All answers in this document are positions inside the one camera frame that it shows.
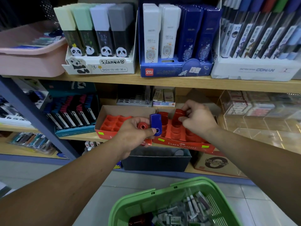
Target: black circular logo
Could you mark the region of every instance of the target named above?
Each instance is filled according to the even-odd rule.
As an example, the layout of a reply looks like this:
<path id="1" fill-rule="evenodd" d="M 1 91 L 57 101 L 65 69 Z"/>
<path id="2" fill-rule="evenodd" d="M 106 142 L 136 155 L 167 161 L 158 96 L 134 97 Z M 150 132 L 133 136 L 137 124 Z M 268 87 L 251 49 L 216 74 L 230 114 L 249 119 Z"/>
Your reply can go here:
<path id="1" fill-rule="evenodd" d="M 228 164 L 228 160 L 223 157 L 212 157 L 205 160 L 205 166 L 212 169 L 220 169 Z"/>

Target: black box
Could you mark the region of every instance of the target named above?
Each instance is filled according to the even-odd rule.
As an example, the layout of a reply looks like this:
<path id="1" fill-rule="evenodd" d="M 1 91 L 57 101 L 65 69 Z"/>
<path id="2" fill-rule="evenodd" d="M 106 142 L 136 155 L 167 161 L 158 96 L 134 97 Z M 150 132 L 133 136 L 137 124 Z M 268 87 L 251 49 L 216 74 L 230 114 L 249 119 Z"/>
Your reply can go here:
<path id="1" fill-rule="evenodd" d="M 122 160 L 126 171 L 185 171 L 191 155 L 188 149 L 169 147 L 137 147 Z"/>

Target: person's right hand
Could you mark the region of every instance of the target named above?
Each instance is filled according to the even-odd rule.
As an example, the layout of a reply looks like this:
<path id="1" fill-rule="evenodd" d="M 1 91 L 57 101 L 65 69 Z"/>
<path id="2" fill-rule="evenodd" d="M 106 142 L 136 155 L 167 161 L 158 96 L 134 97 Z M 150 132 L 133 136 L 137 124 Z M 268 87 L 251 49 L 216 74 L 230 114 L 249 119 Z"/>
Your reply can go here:
<path id="1" fill-rule="evenodd" d="M 182 110 L 186 111 L 188 117 L 179 117 L 183 126 L 200 137 L 215 128 L 219 128 L 208 106 L 193 100 L 185 102 Z"/>

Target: tiled floor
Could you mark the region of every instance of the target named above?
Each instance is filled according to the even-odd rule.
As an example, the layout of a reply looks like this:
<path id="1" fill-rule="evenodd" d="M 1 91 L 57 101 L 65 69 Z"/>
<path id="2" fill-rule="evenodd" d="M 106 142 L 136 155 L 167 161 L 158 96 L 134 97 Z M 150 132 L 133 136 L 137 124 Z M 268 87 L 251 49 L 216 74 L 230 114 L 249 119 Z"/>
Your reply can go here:
<path id="1" fill-rule="evenodd" d="M 56 169 L 58 165 L 0 161 L 0 181 L 18 189 Z M 113 171 L 86 205 L 75 226 L 105 226 L 114 203 L 127 194 L 150 188 L 161 189 L 182 179 Z M 296 226 L 269 197 L 256 186 L 218 183 L 246 226 Z"/>

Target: forearm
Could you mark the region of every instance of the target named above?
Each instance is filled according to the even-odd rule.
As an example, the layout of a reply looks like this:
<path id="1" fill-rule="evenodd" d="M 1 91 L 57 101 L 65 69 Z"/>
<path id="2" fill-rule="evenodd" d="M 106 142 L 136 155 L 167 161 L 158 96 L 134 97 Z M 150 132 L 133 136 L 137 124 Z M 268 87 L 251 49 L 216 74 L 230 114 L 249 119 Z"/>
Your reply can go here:
<path id="1" fill-rule="evenodd" d="M 203 135 L 301 225 L 301 155 L 216 128 Z"/>
<path id="2" fill-rule="evenodd" d="M 117 148 L 109 140 L 0 199 L 0 225 L 72 225 L 120 159 Z"/>

